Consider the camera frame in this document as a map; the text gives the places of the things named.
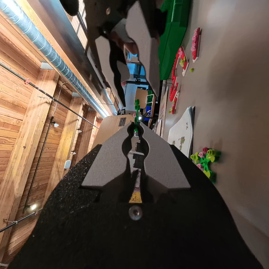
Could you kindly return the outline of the person's right hand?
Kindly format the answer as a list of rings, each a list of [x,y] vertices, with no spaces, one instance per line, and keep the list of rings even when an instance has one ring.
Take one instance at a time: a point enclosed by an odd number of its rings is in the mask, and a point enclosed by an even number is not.
[[[121,50],[126,48],[133,55],[138,53],[138,48],[134,42],[125,42],[116,32],[110,33],[110,39],[115,42]]]

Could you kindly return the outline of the red lego curved section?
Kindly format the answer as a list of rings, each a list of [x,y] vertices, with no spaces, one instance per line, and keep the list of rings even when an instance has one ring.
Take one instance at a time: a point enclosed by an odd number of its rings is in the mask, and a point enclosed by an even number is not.
[[[179,78],[177,75],[177,64],[176,63],[173,64],[171,79],[172,79],[172,86],[170,88],[169,100],[170,100],[170,102],[172,102],[172,107],[169,110],[169,114],[173,115],[176,111],[177,99],[178,99],[178,95],[179,95],[179,89],[178,89]]]
[[[180,74],[185,76],[187,72],[187,68],[189,65],[188,58],[185,54],[185,50],[183,46],[179,47],[178,53],[177,53],[177,63],[176,63],[176,69],[175,69],[175,75],[178,77]]]

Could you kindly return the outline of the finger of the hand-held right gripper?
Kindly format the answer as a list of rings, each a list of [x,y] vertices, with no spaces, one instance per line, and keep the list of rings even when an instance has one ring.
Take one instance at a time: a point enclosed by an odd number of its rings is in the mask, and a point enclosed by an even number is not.
[[[153,22],[155,11],[147,8],[146,1],[135,1],[127,12],[124,32],[138,49],[139,61],[145,69],[146,80],[155,96],[159,96],[160,74],[158,41],[150,33],[150,22]],[[111,86],[117,96],[124,96],[121,83],[129,79],[130,73],[126,65],[123,51],[111,41]]]
[[[95,43],[102,73],[122,106],[126,107],[124,89],[121,83],[129,80],[130,72],[124,52],[114,41],[102,35],[95,40]]]

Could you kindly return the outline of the green lego plant stem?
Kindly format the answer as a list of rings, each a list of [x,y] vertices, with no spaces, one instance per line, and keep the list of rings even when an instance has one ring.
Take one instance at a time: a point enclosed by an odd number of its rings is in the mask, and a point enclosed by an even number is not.
[[[136,116],[134,118],[134,132],[138,133],[139,111],[140,111],[140,101],[139,101],[139,99],[135,100],[135,109],[136,109]]]

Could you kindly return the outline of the green lego flower cluster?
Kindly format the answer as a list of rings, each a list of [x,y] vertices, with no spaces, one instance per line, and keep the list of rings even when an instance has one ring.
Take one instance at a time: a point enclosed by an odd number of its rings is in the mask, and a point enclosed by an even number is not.
[[[207,176],[213,183],[216,183],[216,173],[210,168],[211,163],[218,162],[221,151],[204,147],[202,151],[190,155],[190,159],[194,161],[196,166]]]

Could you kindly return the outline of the black track light pole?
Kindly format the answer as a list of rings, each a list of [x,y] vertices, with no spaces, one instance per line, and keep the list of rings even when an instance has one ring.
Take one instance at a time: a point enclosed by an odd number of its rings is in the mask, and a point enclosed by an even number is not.
[[[39,164],[40,164],[40,161],[41,161],[41,158],[42,158],[42,154],[43,154],[43,151],[44,151],[44,148],[45,148],[45,144],[47,142],[49,131],[50,131],[50,128],[51,128],[51,126],[52,126],[53,123],[56,123],[54,121],[54,116],[51,117],[50,122],[49,122],[48,130],[46,132],[46,136],[45,136],[45,139],[44,139],[44,142],[43,142],[41,151],[40,151],[40,155],[39,155],[38,162],[37,162],[37,165],[36,165],[36,168],[35,168],[35,171],[34,171],[34,175],[33,175],[33,178],[32,178],[32,181],[31,181],[31,184],[30,184],[30,187],[29,187],[29,191],[28,191],[28,194],[27,194],[27,197],[26,197],[26,200],[25,200],[25,205],[23,207],[23,211],[22,211],[23,214],[25,213],[25,211],[29,207],[31,207],[30,205],[28,205],[28,201],[29,201],[29,198],[30,198],[30,194],[31,194],[31,191],[32,191],[32,188],[33,188],[33,184],[34,184],[35,178],[36,178],[36,174],[38,172]]]

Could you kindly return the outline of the green plastic bin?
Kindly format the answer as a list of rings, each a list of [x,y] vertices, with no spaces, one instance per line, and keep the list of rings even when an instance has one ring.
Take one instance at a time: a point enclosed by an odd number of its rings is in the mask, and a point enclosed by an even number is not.
[[[187,30],[191,0],[165,0],[160,10],[167,12],[166,27],[158,49],[160,80],[169,78],[176,53]]]

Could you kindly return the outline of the lego instruction booklet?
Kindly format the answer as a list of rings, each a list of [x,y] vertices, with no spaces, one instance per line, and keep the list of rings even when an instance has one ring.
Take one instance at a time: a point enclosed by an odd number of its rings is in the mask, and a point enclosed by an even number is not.
[[[194,110],[195,106],[186,109],[180,120],[171,127],[167,140],[170,145],[174,145],[189,159],[193,143]]]

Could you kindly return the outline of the long black rod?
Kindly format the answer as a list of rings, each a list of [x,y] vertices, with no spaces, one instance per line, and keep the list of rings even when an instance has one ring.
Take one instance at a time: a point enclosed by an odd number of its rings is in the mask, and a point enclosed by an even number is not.
[[[7,225],[6,225],[4,228],[0,229],[0,233],[2,233],[2,232],[4,232],[4,231],[8,230],[9,228],[11,228],[11,227],[13,227],[13,226],[19,224],[20,222],[22,222],[22,221],[24,221],[24,220],[26,220],[26,219],[28,219],[28,218],[31,218],[31,217],[36,216],[36,215],[37,215],[39,212],[41,212],[42,210],[43,210],[43,208],[38,209],[38,210],[32,212],[31,214],[29,214],[29,215],[27,215],[27,216],[25,216],[25,217],[22,217],[22,218],[20,218],[20,219],[18,219],[18,220],[10,221],[10,220],[4,219],[3,222],[6,223]]]
[[[7,70],[8,72],[10,72],[11,74],[15,75],[16,77],[18,77],[20,80],[22,80],[24,82],[24,84],[29,85],[31,87],[33,87],[34,89],[38,90],[39,92],[41,92],[43,95],[45,95],[46,97],[50,98],[52,101],[60,104],[61,106],[63,106],[64,108],[66,108],[67,110],[71,111],[73,114],[77,115],[79,118],[85,120],[86,122],[88,122],[90,125],[92,125],[93,127],[99,129],[99,127],[97,127],[95,124],[91,123],[89,120],[87,120],[86,118],[84,118],[83,116],[81,116],[80,114],[76,113],[75,111],[73,111],[72,109],[70,109],[69,107],[67,107],[66,105],[64,105],[62,102],[60,102],[59,100],[57,100],[56,98],[54,98],[53,96],[51,96],[50,94],[48,94],[47,92],[43,91],[42,89],[40,89],[39,87],[37,87],[36,85],[34,85],[33,83],[30,82],[29,79],[26,79],[24,77],[22,77],[21,75],[19,75],[18,73],[16,73],[15,71],[13,71],[11,68],[9,68],[8,66],[6,66],[5,64],[3,64],[2,62],[0,62],[0,66]]]

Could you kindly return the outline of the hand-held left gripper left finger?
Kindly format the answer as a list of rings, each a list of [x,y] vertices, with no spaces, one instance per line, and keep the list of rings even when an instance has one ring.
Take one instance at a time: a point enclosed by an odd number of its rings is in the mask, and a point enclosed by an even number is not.
[[[134,122],[125,124],[101,145],[81,187],[108,189],[133,185],[128,154],[132,149],[134,126]]]

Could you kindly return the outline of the silver spiral air duct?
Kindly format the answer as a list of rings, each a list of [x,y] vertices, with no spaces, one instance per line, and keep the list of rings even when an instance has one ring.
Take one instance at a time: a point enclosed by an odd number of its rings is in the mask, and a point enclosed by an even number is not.
[[[34,25],[16,1],[0,1],[1,16],[47,61],[47,63],[63,76],[68,83],[90,104],[103,118],[109,116],[106,109],[98,104],[88,92],[89,86],[81,82],[65,63],[53,46]]]

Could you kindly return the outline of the pink red lego panel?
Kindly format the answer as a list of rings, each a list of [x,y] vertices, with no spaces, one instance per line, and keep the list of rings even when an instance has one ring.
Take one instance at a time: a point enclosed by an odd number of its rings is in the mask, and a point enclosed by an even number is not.
[[[201,41],[201,29],[200,27],[195,29],[194,35],[192,37],[192,57],[193,57],[193,63],[195,63],[199,57],[199,51],[200,51],[200,41]]]

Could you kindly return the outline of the brown cardboard box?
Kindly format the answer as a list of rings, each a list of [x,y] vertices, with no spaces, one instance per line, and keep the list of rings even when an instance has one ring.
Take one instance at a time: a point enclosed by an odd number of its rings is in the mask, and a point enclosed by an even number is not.
[[[91,149],[93,149],[96,145],[105,142],[108,138],[113,136],[119,129],[121,129],[130,122],[134,122],[134,117],[133,115],[130,114],[108,116],[104,118],[101,121],[99,129],[96,131]]]

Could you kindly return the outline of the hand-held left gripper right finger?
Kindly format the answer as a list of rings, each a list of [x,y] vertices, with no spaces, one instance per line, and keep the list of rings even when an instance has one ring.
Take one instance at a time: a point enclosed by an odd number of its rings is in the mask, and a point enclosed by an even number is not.
[[[139,124],[140,148],[148,190],[190,189],[170,145],[145,124]]]

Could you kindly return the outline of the dark steel beam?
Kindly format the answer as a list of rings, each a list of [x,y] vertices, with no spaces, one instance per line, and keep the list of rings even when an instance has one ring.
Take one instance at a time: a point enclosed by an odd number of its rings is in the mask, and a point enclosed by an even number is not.
[[[94,67],[90,63],[88,57],[85,55],[85,48],[83,47],[78,35],[75,32],[65,10],[60,1],[39,1],[45,11],[45,22],[50,23],[48,29],[50,33],[56,34],[54,38],[60,42],[61,48],[64,50],[70,61],[83,76],[83,78],[90,78],[90,75],[97,80],[97,83],[102,89],[107,86],[101,75],[97,75]]]

